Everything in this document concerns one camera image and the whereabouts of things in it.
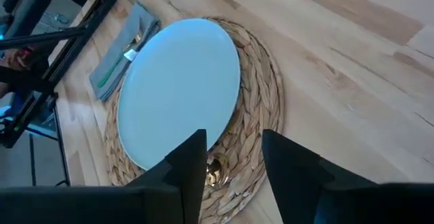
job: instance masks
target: gold utensil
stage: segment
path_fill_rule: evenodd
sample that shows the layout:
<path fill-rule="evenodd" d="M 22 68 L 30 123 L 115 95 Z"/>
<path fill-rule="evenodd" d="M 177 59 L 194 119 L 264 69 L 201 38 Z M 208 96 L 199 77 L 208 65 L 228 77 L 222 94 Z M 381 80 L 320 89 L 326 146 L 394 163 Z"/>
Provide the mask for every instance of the gold utensil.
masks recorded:
<path fill-rule="evenodd" d="M 223 153 L 216 153 L 208 159 L 205 184 L 222 187 L 229 179 L 229 159 Z"/>
<path fill-rule="evenodd" d="M 123 55 L 128 52 L 130 49 L 134 48 L 137 44 L 140 43 L 140 41 L 144 38 L 144 24 L 142 19 L 139 19 L 138 22 L 138 32 L 134 39 L 123 49 L 119 57 L 117 57 L 116 62 L 110 67 L 110 69 L 107 71 L 106 75 L 98 82 L 98 87 L 102 88 L 106 82 L 109 80 L 110 76 L 113 74 L 113 71 L 115 71 L 116 66 L 121 62 Z"/>

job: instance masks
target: gray napkin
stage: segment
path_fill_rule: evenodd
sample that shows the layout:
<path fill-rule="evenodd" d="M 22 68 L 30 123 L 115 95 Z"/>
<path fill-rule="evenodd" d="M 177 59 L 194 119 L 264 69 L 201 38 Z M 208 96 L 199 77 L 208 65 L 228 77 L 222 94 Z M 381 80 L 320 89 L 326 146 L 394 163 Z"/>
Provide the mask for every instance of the gray napkin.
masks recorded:
<path fill-rule="evenodd" d="M 100 80 L 103 79 L 110 68 L 117 62 L 120 53 L 122 53 L 123 49 L 138 33 L 139 21 L 143 21 L 145 27 L 143 38 L 145 38 L 146 41 L 155 35 L 160 29 L 158 19 L 152 13 L 148 12 L 143 5 L 136 2 L 121 32 L 112 42 L 106 55 L 100 61 L 100 64 L 95 68 L 92 74 L 90 74 L 89 79 L 96 98 L 106 101 L 115 91 L 123 77 L 123 74 L 127 71 L 131 62 L 127 58 L 123 57 L 107 82 L 101 88 L 98 87 Z"/>

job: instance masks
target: woven placemat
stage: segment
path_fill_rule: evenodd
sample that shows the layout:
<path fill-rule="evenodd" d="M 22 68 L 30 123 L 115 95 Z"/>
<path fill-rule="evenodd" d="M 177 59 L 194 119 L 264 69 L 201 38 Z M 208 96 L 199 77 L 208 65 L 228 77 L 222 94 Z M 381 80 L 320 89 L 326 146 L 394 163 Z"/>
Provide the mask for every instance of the woven placemat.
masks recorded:
<path fill-rule="evenodd" d="M 264 46 L 242 26 L 223 18 L 218 23 L 232 38 L 241 66 L 241 88 L 232 118 L 209 152 L 229 158 L 229 179 L 222 187 L 205 186 L 201 223 L 226 223 L 252 199 L 265 174 L 261 151 L 264 129 L 283 128 L 283 85 L 278 67 Z M 120 86 L 112 96 L 104 135 L 108 175 L 114 185 L 126 185 L 144 173 L 127 157 L 119 143 L 117 105 Z"/>

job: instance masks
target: seagrass placemat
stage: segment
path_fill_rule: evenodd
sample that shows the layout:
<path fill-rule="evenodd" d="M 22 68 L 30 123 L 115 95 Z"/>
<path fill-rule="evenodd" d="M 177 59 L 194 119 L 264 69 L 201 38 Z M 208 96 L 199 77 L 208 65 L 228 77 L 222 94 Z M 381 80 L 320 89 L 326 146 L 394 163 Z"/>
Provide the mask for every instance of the seagrass placemat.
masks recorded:
<path fill-rule="evenodd" d="M 205 186 L 201 223 L 226 223 L 252 199 L 266 174 L 261 151 L 264 129 L 283 128 L 283 85 L 277 64 L 266 48 L 245 28 L 224 18 L 218 23 L 234 41 L 241 67 L 241 84 L 232 118 L 209 154 L 229 159 L 229 179 L 219 187 Z M 108 106 L 104 135 L 108 175 L 114 185 L 126 185 L 144 173 L 127 157 L 119 143 L 117 106 L 120 86 Z"/>

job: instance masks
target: light wood table surface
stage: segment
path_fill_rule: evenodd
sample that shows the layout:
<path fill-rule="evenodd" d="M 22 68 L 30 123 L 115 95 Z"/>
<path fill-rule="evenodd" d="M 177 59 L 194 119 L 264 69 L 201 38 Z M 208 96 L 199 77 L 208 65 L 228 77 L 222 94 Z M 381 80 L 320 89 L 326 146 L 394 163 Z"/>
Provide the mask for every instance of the light wood table surface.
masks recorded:
<path fill-rule="evenodd" d="M 163 26 L 224 16 L 251 30 L 281 70 L 285 136 L 379 183 L 434 181 L 434 0 L 139 1 Z M 133 2 L 118 0 L 56 88 L 74 185 L 110 183 L 107 105 L 88 77 Z M 232 223 L 281 223 L 268 181 Z"/>

